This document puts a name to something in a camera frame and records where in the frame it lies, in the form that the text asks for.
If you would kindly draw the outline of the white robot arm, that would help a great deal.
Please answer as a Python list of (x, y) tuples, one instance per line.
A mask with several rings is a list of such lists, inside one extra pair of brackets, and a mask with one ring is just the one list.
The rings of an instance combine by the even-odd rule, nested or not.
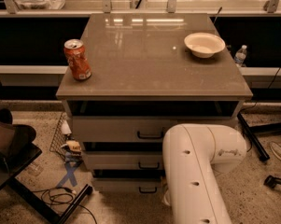
[(165, 200), (174, 224), (232, 224), (216, 176), (246, 156), (246, 140), (238, 131), (223, 125), (179, 124), (164, 136), (162, 156)]

